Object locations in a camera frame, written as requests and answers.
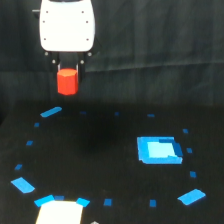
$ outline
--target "red block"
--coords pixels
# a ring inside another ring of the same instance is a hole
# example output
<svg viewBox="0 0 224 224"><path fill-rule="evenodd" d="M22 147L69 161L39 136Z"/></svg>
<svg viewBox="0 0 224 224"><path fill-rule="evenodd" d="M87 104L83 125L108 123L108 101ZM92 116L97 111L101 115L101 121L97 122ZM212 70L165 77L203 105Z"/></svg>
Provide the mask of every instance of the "red block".
<svg viewBox="0 0 224 224"><path fill-rule="evenodd" d="M78 92L78 72L75 69L61 69L57 74L58 93L73 95Z"/></svg>

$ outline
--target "robot end effector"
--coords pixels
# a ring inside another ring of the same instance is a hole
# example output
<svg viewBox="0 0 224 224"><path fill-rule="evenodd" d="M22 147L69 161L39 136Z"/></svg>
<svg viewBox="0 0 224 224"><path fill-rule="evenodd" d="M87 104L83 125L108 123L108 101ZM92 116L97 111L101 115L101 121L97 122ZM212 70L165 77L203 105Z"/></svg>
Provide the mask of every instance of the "robot end effector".
<svg viewBox="0 0 224 224"><path fill-rule="evenodd" d="M45 55L51 57L57 74L58 93L72 95L85 75L87 58L97 54L101 44L95 37L95 18L91 0L42 0L40 10L32 10L39 19L40 41ZM74 64L65 67L66 57L75 55Z"/></svg>

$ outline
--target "blue tape marker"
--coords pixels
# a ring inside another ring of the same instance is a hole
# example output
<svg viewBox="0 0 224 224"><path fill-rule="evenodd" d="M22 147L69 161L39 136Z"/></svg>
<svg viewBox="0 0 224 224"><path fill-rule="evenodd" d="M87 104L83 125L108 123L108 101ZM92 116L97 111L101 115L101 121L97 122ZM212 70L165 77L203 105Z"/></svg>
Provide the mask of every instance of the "blue tape marker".
<svg viewBox="0 0 224 224"><path fill-rule="evenodd" d="M180 157L167 156L165 158L150 158L148 143L160 141L173 142L175 140L174 137L138 137L137 144L139 160L146 164L181 164L183 159Z"/></svg>
<svg viewBox="0 0 224 224"><path fill-rule="evenodd" d="M148 158L143 162L146 164L182 164L183 159L181 157L168 156L167 158Z"/></svg>
<svg viewBox="0 0 224 224"><path fill-rule="evenodd" d="M86 111L80 111L80 114L86 115L87 113L86 113Z"/></svg>
<svg viewBox="0 0 224 224"><path fill-rule="evenodd" d="M55 114L55 113L58 113L59 111L61 111L62 110L62 108L61 107L55 107L55 108L53 108L53 109L50 109L50 110L48 110L48 111L46 111L46 112L44 112L44 113L42 113L42 114L40 114L42 117L49 117L49 116L51 116L51 115L53 115L53 114Z"/></svg>
<svg viewBox="0 0 224 224"><path fill-rule="evenodd" d="M83 207L86 207L90 203L90 201L85 200L83 198L78 198L76 203L79 204L79 205L82 205Z"/></svg>
<svg viewBox="0 0 224 224"><path fill-rule="evenodd" d="M16 186L20 191L22 191L24 194L32 192L35 188L30 185L26 180L24 180L22 177L11 181L11 183Z"/></svg>
<svg viewBox="0 0 224 224"><path fill-rule="evenodd" d="M159 139L159 143L175 143L174 139Z"/></svg>
<svg viewBox="0 0 224 224"><path fill-rule="evenodd" d="M188 130L187 129L183 129L183 133L184 134L188 134Z"/></svg>
<svg viewBox="0 0 224 224"><path fill-rule="evenodd" d="M155 117L155 114L147 114L147 117Z"/></svg>
<svg viewBox="0 0 224 224"><path fill-rule="evenodd" d="M183 152L181 150L180 144L176 143L176 142L173 142L172 144L173 144L175 155L182 157L183 156Z"/></svg>
<svg viewBox="0 0 224 224"><path fill-rule="evenodd" d="M184 194L183 196L179 197L178 200L182 201L185 205L190 205L195 201L198 201L199 199L205 197L206 194L202 191L195 189L187 194Z"/></svg>
<svg viewBox="0 0 224 224"><path fill-rule="evenodd" d="M192 151L191 148L187 148L187 152L188 152L188 153L192 153L193 151Z"/></svg>
<svg viewBox="0 0 224 224"><path fill-rule="evenodd" d="M64 196L54 196L54 200L56 201L63 201L65 199Z"/></svg>
<svg viewBox="0 0 224 224"><path fill-rule="evenodd" d="M28 141L28 142L26 143L27 146L31 146L32 144L33 144L33 141Z"/></svg>
<svg viewBox="0 0 224 224"><path fill-rule="evenodd" d="M152 208L155 208L156 207L156 200L150 200L149 206L152 207Z"/></svg>
<svg viewBox="0 0 224 224"><path fill-rule="evenodd" d="M112 199L105 199L104 200L104 206L111 206L112 205Z"/></svg>
<svg viewBox="0 0 224 224"><path fill-rule="evenodd" d="M38 128L39 126L40 126L39 123L35 123L35 124L34 124L34 127L35 127L35 128Z"/></svg>
<svg viewBox="0 0 224 224"><path fill-rule="evenodd" d="M20 170L22 168L22 164L18 164L16 167L15 167L15 170Z"/></svg>
<svg viewBox="0 0 224 224"><path fill-rule="evenodd" d="M40 207L41 205L43 205L47 202L50 202L50 201L54 201L53 195L49 195L47 197L38 199L38 200L34 201L34 203L36 204L37 207Z"/></svg>
<svg viewBox="0 0 224 224"><path fill-rule="evenodd" d="M196 178L196 177L197 177L197 174L196 174L196 172L194 172L194 171L190 171L190 176L191 176L192 178Z"/></svg>

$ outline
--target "blue tape square outline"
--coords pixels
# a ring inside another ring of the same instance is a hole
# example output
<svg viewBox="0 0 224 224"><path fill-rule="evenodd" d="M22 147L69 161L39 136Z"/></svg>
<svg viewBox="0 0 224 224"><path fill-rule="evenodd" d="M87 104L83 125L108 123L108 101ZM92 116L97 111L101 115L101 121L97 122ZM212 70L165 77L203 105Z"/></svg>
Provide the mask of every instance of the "blue tape square outline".
<svg viewBox="0 0 224 224"><path fill-rule="evenodd" d="M138 144L138 155L139 160L146 164L182 164L181 157L173 157L168 156L167 158L150 158L149 151L148 151L148 142L160 142L160 143L175 143L174 137L138 137L137 144ZM179 151L179 144L175 143L175 148L177 154L181 155L182 151Z"/></svg>

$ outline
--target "black table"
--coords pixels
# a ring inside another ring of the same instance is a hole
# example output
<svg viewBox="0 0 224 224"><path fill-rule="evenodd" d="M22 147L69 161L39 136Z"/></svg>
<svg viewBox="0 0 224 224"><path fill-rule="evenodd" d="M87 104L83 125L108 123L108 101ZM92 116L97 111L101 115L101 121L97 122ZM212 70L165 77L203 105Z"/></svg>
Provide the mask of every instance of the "black table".
<svg viewBox="0 0 224 224"><path fill-rule="evenodd" d="M39 212L34 201L50 194L90 200L82 224L223 223L223 109L63 105L51 117L40 116L53 106L61 105L17 105L0 127L1 224L34 224ZM36 122L40 127L34 128ZM183 163L142 163L140 136L174 136ZM32 146L26 146L28 140ZM23 167L15 171L19 163ZM36 189L21 193L10 183L19 177ZM193 189L206 197L190 206L177 200ZM105 198L113 199L111 207L103 206ZM156 199L156 208L149 207L150 199Z"/></svg>

